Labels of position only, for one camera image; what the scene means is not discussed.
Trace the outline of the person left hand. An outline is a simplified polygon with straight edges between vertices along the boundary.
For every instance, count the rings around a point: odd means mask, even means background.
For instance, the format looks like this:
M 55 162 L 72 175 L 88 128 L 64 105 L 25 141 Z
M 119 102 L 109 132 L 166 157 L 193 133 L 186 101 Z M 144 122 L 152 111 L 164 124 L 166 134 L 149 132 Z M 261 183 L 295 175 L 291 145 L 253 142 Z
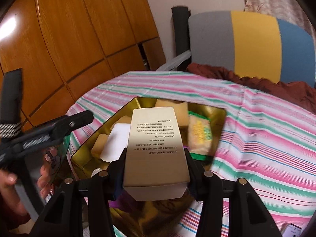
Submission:
M 40 176 L 36 185 L 39 187 L 40 196 L 46 199 L 53 191 L 50 166 L 52 159 L 57 155 L 57 148 L 47 148 L 43 154 L 43 165 L 40 168 Z M 29 221 L 30 216 L 18 194 L 18 183 L 19 178 L 16 174 L 1 169 L 1 212 L 5 219 L 24 224 Z

